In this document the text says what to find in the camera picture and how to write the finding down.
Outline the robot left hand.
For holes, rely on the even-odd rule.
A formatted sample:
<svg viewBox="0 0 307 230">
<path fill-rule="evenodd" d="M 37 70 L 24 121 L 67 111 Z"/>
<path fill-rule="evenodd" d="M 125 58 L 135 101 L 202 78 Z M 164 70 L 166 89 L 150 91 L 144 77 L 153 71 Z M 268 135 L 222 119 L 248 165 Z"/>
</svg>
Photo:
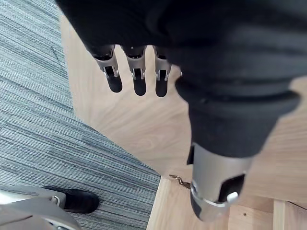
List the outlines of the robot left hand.
<svg viewBox="0 0 307 230">
<path fill-rule="evenodd" d="M 239 198 L 253 158 L 276 123 L 300 102 L 289 86 L 307 73 L 304 0 L 58 0 L 108 78 L 113 47 L 133 62 L 152 45 L 176 65 L 189 105 L 191 205 L 202 221 Z"/>
</svg>

